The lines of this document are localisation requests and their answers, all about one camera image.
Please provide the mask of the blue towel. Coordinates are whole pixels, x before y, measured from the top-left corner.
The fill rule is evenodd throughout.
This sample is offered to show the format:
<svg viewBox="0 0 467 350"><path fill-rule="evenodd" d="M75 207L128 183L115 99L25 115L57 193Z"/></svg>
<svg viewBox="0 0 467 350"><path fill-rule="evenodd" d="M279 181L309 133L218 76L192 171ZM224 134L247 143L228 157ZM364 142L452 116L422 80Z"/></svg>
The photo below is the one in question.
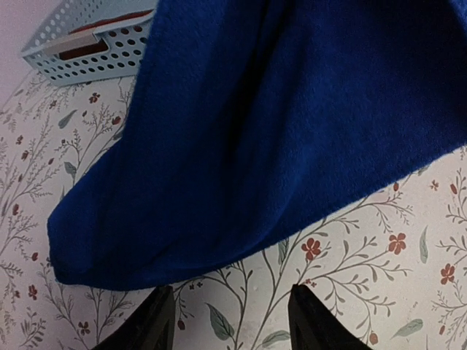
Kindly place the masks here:
<svg viewBox="0 0 467 350"><path fill-rule="evenodd" d="M464 1L161 1L123 135L56 206L62 284L217 270L466 142Z"/></svg>

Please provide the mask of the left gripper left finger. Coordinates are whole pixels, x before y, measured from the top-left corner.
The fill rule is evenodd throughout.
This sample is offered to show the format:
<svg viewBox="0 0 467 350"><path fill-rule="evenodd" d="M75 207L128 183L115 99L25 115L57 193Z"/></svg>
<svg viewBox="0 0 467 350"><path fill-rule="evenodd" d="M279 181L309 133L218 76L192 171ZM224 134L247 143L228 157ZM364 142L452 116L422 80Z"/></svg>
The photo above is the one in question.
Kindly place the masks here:
<svg viewBox="0 0 467 350"><path fill-rule="evenodd" d="M93 350L172 350L174 328L173 287L157 287L113 334Z"/></svg>

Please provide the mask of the brown towel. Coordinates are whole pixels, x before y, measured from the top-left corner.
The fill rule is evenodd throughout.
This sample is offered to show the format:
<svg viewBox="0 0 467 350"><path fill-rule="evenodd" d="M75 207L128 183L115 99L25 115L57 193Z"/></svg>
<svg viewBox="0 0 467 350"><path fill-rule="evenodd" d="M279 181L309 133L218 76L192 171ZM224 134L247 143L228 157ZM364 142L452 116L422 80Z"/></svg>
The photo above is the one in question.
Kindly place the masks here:
<svg viewBox="0 0 467 350"><path fill-rule="evenodd" d="M147 20L153 10L131 12L119 17L108 18L87 24L70 31L66 36L59 39L58 44L53 44L53 54L62 61L68 61L83 56L102 53L108 50L108 45L96 34L108 32L109 28L123 28L124 25L135 21L136 24Z"/></svg>

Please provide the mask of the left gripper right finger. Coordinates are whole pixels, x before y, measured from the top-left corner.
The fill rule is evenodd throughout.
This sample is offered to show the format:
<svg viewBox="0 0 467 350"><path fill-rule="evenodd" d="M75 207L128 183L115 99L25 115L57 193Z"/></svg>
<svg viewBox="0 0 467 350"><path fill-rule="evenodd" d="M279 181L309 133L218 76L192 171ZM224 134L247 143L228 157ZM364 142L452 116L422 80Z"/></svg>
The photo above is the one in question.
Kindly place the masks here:
<svg viewBox="0 0 467 350"><path fill-rule="evenodd" d="M369 350L305 285L294 284L288 301L292 350Z"/></svg>

